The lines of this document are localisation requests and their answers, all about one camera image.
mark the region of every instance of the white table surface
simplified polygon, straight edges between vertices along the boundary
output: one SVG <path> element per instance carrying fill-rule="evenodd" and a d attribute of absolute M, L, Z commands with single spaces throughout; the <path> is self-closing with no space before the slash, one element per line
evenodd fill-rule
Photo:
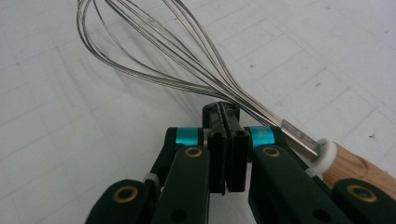
<path fill-rule="evenodd" d="M 396 175 L 394 1 L 185 3 L 264 105 Z M 99 63 L 76 8 L 0 1 L 0 223 L 83 223 L 109 185 L 143 178 L 168 127 L 200 126 L 216 101 Z M 246 193 L 210 205 L 210 223 L 254 223 Z"/>

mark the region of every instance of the metal whisk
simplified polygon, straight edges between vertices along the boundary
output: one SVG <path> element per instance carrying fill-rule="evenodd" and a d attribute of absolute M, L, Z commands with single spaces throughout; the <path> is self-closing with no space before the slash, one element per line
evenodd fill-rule
<path fill-rule="evenodd" d="M 197 83 L 159 71 L 153 65 L 141 60 L 135 52 L 129 51 L 127 44 L 110 29 L 106 23 L 106 15 L 96 0 L 78 0 L 78 33 L 87 49 L 100 61 L 133 77 L 182 91 L 217 97 L 239 105 L 261 124 L 280 127 L 289 138 L 291 147 L 309 160 L 313 161 L 318 157 L 319 144 L 316 141 L 278 117 L 240 87 L 202 25 L 180 0 L 163 0 L 163 3 L 175 18 L 173 21 L 178 21 L 178 26 L 184 29 L 183 32 L 190 41 L 186 41 L 186 38 L 182 39 L 180 33 L 171 32 L 169 27 L 165 27 L 164 23 L 154 19 L 131 0 L 105 0 L 105 2 L 130 28 L 140 34 L 140 37 L 144 37 L 142 39 L 147 43 L 140 47 L 144 45 L 145 48 L 150 47 L 151 51 L 154 49 L 158 57 L 166 58 L 169 63 L 183 68 L 185 72 L 196 77 Z M 100 42 L 95 41 L 92 36 L 87 21 L 92 3 L 94 12 L 103 24 L 111 44 L 118 48 L 119 54 L 123 54 L 124 59 L 128 60 L 128 66 L 110 57 L 105 48 L 100 46 Z"/>

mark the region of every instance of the whisk handle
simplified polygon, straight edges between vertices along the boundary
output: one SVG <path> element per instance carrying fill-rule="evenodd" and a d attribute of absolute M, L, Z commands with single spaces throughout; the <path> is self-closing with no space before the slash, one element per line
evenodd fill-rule
<path fill-rule="evenodd" d="M 396 200 L 396 178 L 337 144 L 337 155 L 323 181 L 331 189 L 342 179 L 356 178 L 382 189 Z"/>

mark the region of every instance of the wooden handle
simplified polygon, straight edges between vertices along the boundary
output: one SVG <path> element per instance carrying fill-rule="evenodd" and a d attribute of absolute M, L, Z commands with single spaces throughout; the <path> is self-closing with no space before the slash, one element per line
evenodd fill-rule
<path fill-rule="evenodd" d="M 368 182 L 396 200 L 396 179 L 393 176 L 337 145 L 337 157 L 330 169 L 323 174 L 323 181 L 332 189 L 338 180 L 346 178 Z"/>

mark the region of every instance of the brass grommet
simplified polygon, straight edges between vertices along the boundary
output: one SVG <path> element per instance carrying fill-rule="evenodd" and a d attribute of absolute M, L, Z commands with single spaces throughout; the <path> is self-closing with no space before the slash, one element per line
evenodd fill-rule
<path fill-rule="evenodd" d="M 262 152 L 269 157 L 278 157 L 280 155 L 280 151 L 274 147 L 265 147 Z"/>
<path fill-rule="evenodd" d="M 128 203 L 132 201 L 136 196 L 137 188 L 135 186 L 124 186 L 116 190 L 116 192 L 113 194 L 113 200 L 116 203 Z"/>
<path fill-rule="evenodd" d="M 198 147 L 189 147 L 184 151 L 184 154 L 188 157 L 200 157 L 202 150 Z"/>
<path fill-rule="evenodd" d="M 349 185 L 346 187 L 346 190 L 355 198 L 367 203 L 374 203 L 377 200 L 376 195 L 372 190 L 360 185 Z"/>

